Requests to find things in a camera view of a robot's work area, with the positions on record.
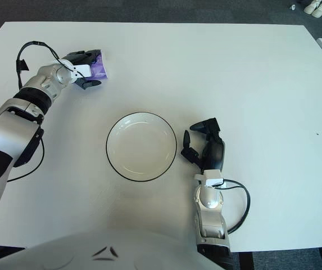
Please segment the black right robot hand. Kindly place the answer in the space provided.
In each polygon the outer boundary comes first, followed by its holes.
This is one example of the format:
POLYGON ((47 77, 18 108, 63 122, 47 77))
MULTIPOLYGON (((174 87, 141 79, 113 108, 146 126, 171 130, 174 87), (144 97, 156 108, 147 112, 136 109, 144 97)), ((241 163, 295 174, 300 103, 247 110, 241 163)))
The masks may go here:
POLYGON ((216 118, 210 118, 189 127, 190 130, 206 135, 206 145, 202 150, 202 155, 190 147, 191 139, 188 130, 184 131, 183 149, 181 155, 190 163, 196 164, 201 172, 211 169, 222 171, 225 154, 225 143, 220 138, 220 128, 216 118))

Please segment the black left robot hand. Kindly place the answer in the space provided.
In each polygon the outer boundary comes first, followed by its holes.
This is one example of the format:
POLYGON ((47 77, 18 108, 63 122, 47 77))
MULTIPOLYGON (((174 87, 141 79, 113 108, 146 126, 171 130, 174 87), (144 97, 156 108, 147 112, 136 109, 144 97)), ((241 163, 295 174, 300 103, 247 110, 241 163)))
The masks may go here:
POLYGON ((100 49, 72 52, 64 60, 71 63, 75 84, 82 89, 98 86, 107 77, 100 49))

